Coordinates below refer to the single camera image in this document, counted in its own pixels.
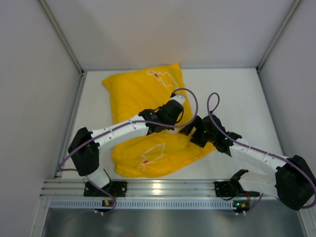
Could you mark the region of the yellow Pikachu pillowcase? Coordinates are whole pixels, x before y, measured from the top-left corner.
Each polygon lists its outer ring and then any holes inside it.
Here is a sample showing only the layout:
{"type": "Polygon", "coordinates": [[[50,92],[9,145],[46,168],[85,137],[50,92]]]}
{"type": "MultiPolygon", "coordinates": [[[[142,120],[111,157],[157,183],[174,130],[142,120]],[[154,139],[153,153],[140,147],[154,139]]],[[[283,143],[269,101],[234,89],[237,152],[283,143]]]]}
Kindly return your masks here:
{"type": "MultiPolygon", "coordinates": [[[[178,64],[116,74],[102,83],[110,93],[114,123],[165,104],[175,89],[185,87],[178,64]]],[[[201,148],[188,136],[165,131],[116,145],[112,153],[115,172],[126,178],[161,177],[215,150],[210,143],[201,148]]]]}

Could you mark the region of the white pillow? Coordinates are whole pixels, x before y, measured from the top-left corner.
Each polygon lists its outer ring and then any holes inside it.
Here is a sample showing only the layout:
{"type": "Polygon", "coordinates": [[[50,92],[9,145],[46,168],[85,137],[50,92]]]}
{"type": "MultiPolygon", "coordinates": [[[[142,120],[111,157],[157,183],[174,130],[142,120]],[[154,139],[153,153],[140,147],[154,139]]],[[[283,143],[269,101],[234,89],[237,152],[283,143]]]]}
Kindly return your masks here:
{"type": "Polygon", "coordinates": [[[168,134],[178,134],[180,129],[174,128],[174,129],[167,129],[165,132],[168,134]]]}

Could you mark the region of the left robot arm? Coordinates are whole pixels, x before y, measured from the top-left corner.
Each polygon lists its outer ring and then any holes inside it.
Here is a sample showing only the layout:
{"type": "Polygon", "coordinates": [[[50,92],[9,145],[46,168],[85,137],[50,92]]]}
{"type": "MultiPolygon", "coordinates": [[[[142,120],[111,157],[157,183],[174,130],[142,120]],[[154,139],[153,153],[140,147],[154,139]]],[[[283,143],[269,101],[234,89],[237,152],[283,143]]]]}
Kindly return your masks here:
{"type": "Polygon", "coordinates": [[[184,111],[185,101],[184,96],[175,94],[157,111],[145,109],[124,122],[103,129],[79,129],[68,148],[79,176],[86,177],[91,184],[101,189],[108,186],[111,179],[100,167],[100,149],[107,150],[133,138],[173,129],[179,115],[184,111]]]}

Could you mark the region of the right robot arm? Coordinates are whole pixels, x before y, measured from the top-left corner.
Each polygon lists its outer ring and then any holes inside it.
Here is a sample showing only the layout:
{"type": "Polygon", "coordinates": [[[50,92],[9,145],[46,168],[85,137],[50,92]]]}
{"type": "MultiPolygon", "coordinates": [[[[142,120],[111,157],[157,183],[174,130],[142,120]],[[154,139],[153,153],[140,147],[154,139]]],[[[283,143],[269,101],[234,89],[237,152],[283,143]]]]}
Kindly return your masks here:
{"type": "Polygon", "coordinates": [[[179,131],[190,136],[190,142],[204,148],[208,143],[235,161],[246,162],[261,170],[260,174],[241,169],[229,181],[216,182],[216,195],[241,197],[247,192],[276,197],[292,210],[306,207],[315,194],[316,178],[306,161],[295,155],[291,158],[277,156],[251,145],[237,133],[226,131],[220,120],[196,117],[179,131]]]}

